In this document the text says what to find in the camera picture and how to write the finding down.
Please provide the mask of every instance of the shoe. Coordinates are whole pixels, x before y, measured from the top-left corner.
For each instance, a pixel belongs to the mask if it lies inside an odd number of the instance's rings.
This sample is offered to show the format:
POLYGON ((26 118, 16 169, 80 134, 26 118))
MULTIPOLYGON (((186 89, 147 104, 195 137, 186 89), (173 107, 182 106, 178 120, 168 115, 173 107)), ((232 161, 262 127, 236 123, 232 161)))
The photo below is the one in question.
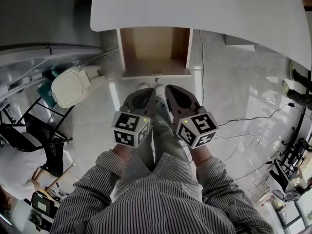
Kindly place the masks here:
POLYGON ((162 98, 164 101, 166 101, 165 97, 165 87, 162 84, 158 84, 154 87, 156 90, 156 96, 162 98))
POLYGON ((289 78, 290 78, 290 80, 293 80, 293 70, 294 70, 294 68, 293 68, 293 61, 289 61, 289 78))
POLYGON ((150 86, 146 83, 141 83, 138 87, 138 90, 141 90, 141 89, 145 89, 145 88, 149 88, 150 86))
POLYGON ((287 82, 286 81, 283 81, 283 83, 282 83, 282 88, 283 88, 283 92, 284 92, 284 96, 285 97, 288 97, 288 91, 289 91, 289 86, 288 86, 288 84, 287 84, 287 82))
POLYGON ((137 91, 129 94, 120 107, 120 111, 151 117, 154 111, 156 92, 154 88, 146 88, 146 86, 147 84, 142 84, 137 91))
POLYGON ((175 85, 167 85, 166 99, 169 111, 174 117, 173 125, 176 127, 180 119, 197 115, 199 109, 201 113, 205 112, 205 109, 199 105, 195 95, 184 88, 175 85))

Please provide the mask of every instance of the hand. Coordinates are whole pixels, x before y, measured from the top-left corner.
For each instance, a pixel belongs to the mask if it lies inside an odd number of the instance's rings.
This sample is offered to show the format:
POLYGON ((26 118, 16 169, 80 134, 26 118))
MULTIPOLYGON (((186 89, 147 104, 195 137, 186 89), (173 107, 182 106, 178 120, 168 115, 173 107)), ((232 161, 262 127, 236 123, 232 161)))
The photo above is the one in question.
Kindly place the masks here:
POLYGON ((40 189, 40 184, 37 181, 31 180, 30 182, 32 182, 34 184, 35 192, 40 189))
POLYGON ((196 167, 212 157, 209 149, 205 145, 190 150, 190 153, 196 167))
POLYGON ((117 154, 119 157, 121 157, 124 161, 128 161, 131 153, 132 153, 133 148, 129 146, 123 146, 117 144, 113 148, 113 152, 117 154))

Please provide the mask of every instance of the wall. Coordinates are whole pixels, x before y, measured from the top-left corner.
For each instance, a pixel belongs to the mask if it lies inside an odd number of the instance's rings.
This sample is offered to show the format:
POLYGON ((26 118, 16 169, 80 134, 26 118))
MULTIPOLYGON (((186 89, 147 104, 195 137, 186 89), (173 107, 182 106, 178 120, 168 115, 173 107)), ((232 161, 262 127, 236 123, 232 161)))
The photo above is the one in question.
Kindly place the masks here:
POLYGON ((0 46, 54 42, 100 46, 91 0, 0 0, 0 46))
POLYGON ((312 40, 312 11, 306 11, 307 20, 308 20, 308 26, 310 31, 310 39, 312 40))

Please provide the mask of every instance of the white cable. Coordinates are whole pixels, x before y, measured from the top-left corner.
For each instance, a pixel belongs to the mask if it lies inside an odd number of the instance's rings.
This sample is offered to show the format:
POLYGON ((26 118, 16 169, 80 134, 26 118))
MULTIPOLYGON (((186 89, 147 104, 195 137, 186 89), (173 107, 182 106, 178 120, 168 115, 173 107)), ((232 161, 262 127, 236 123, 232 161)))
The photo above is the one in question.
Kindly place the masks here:
POLYGON ((201 30, 199 30, 199 34, 200 34, 200 39, 201 39, 201 44, 202 44, 202 53, 201 53, 201 58, 202 58, 202 62, 203 62, 203 74, 201 77, 201 86, 202 86, 202 100, 201 100, 201 105, 204 105, 204 98, 205 98, 205 92, 204 92, 204 73, 205 73, 205 44, 204 44, 204 39, 203 36, 201 34, 201 30))
POLYGON ((229 139, 230 139, 230 138, 245 137, 245 136, 255 137, 255 138, 252 140, 252 142, 250 143, 250 147, 252 147, 253 149, 255 149, 261 142, 262 142, 263 145, 267 145, 267 146, 270 146, 270 145, 273 144, 273 142, 270 143, 270 144, 264 143, 264 141, 263 141, 263 134, 258 134, 258 135, 246 134, 246 135, 231 136, 231 137, 227 137, 227 138, 224 138, 224 137, 222 137, 222 136, 216 135, 214 139, 216 139, 216 140, 217 140, 217 139, 222 139, 222 140, 228 141, 228 142, 230 142, 230 143, 232 143, 232 144, 234 144, 234 145, 236 146, 236 149, 234 150, 234 152, 233 152, 225 161, 223 161, 223 163, 225 163, 226 161, 228 161, 228 160, 236 153, 236 151, 237 151, 237 149, 238 149, 238 146, 237 146, 234 142, 230 141, 229 139), (256 145, 253 145, 253 143, 254 143, 256 140, 259 140, 259 142, 258 142, 256 145))
POLYGON ((221 137, 221 136, 215 136, 216 138, 214 138, 214 139, 222 139, 222 140, 225 140, 225 141, 227 141, 227 142, 230 142, 230 143, 232 143, 232 144, 234 144, 235 146, 236 146, 236 149, 234 150, 234 152, 225 160, 225 161, 223 161, 223 163, 225 163, 226 161, 228 161, 235 153, 236 153, 236 151, 237 151, 237 149, 238 149, 238 146, 234 143, 234 142, 232 142, 232 141, 230 141, 230 140, 228 140, 228 139, 225 139, 225 138, 223 138, 223 137, 221 137))

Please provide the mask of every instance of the marble floor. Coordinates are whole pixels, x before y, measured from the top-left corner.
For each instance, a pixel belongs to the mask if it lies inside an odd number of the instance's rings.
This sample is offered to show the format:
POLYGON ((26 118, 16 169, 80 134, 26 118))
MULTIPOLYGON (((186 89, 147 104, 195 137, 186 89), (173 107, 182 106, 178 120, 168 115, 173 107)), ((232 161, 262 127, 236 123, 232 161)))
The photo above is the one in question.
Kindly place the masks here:
MULTIPOLYGON (((290 100, 283 96, 281 89, 282 81, 289 78, 289 60, 278 54, 251 52, 226 46, 221 34, 203 31, 202 35, 205 44, 204 106, 213 113, 219 125, 232 119, 268 117, 283 107, 270 119, 233 121, 220 126, 218 137, 207 145, 214 156, 225 162, 229 174, 237 179, 239 186, 256 201, 261 192, 254 188, 254 181, 258 179, 259 182, 268 174, 269 165, 262 165, 278 151, 283 150, 281 141, 290 137, 291 127, 296 126, 299 120, 300 112, 297 109, 284 106, 290 100), (252 173, 247 177, 239 179, 250 172, 252 173)), ((200 34, 195 30, 191 68, 203 66, 201 51, 200 34)), ((142 82, 150 86, 157 83, 175 84, 195 93, 194 77, 160 78, 157 82, 154 78, 121 80, 118 52, 97 63, 102 66, 110 81, 76 105, 61 127, 68 137, 73 138, 65 149, 76 164, 71 173, 60 182, 60 186, 68 192, 72 190, 71 185, 95 164, 99 154, 114 146, 110 127, 116 102, 112 99, 112 92, 116 91, 120 103, 142 82)), ((291 81, 289 85, 299 92, 304 91, 303 87, 291 81)), ((35 101, 35 91, 35 88, 30 88, 10 98, 11 111, 16 117, 35 101)), ((46 122, 50 118, 44 109, 34 110, 32 113, 46 122)), ((52 123, 56 123, 57 120, 55 115, 52 115, 52 123)))

